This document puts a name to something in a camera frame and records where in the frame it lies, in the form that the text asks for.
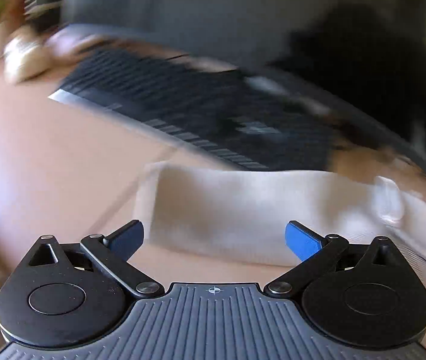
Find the black keyboard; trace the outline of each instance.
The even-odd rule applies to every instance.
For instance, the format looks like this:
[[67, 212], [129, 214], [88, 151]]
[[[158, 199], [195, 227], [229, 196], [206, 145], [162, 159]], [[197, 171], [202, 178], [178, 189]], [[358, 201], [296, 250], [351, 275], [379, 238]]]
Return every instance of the black keyboard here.
[[63, 91], [149, 125], [247, 170], [326, 170], [332, 130], [297, 105], [248, 86], [239, 71], [102, 49]]

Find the white towel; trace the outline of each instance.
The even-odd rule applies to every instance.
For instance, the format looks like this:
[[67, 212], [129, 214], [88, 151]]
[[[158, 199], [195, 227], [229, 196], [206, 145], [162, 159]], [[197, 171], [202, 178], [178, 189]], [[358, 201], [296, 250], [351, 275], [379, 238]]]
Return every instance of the white towel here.
[[[217, 171], [160, 163], [140, 183], [134, 218], [143, 222], [148, 242], [166, 248], [279, 266], [299, 263], [284, 243], [290, 220], [352, 243], [387, 235], [426, 287], [426, 261], [378, 220], [373, 188], [328, 172]], [[403, 201], [402, 231], [426, 250], [426, 203], [407, 193]]]

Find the ribbed gray plastic surface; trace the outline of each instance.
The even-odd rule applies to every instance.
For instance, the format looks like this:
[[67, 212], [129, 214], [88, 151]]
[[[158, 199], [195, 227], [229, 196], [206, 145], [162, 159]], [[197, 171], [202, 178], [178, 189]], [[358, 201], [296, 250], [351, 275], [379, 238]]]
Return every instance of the ribbed gray plastic surface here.
[[426, 360], [420, 344], [387, 351], [352, 349], [316, 333], [289, 300], [254, 284], [181, 284], [139, 300], [112, 333], [91, 344], [39, 350], [10, 344], [0, 360]]

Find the metal pivot screw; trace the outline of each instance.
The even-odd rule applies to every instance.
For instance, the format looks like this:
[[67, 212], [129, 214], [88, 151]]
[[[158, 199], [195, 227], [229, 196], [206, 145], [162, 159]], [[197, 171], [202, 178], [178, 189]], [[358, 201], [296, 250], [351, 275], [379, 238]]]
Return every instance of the metal pivot screw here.
[[269, 283], [268, 289], [277, 295], [283, 295], [291, 291], [292, 287], [290, 283], [284, 281], [274, 281]]
[[159, 290], [159, 284], [154, 281], [146, 281], [144, 283], [139, 283], [136, 286], [136, 291], [142, 294], [154, 294]]

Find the round black disc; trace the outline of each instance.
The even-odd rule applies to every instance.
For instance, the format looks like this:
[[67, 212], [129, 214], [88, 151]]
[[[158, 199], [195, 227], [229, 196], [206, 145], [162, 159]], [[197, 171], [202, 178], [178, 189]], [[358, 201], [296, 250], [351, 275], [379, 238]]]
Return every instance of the round black disc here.
[[302, 306], [313, 325], [348, 345], [400, 346], [426, 330], [426, 290], [412, 280], [400, 268], [376, 264], [338, 271], [312, 282]]
[[29, 296], [31, 308], [46, 315], [66, 314], [76, 310], [84, 301], [84, 291], [69, 283], [46, 284]]

